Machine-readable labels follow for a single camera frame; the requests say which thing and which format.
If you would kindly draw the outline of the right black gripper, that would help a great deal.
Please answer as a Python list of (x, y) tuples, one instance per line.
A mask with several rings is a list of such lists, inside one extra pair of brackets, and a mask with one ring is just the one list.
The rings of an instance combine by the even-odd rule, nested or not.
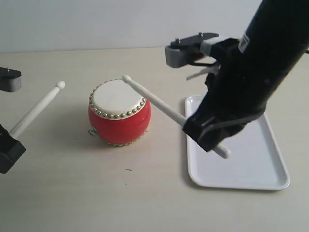
[(220, 69), (207, 77), (208, 93), (183, 132), (209, 152), (265, 111), (268, 99), (299, 60), (297, 38), (224, 39), (201, 43)]

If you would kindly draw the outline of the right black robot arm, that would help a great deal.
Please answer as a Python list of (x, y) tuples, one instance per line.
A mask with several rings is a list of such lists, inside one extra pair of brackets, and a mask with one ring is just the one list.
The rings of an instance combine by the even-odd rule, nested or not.
[(264, 0), (240, 39), (204, 40), (200, 50), (220, 65), (183, 131), (205, 151), (259, 118), (267, 101), (309, 46), (309, 3)]

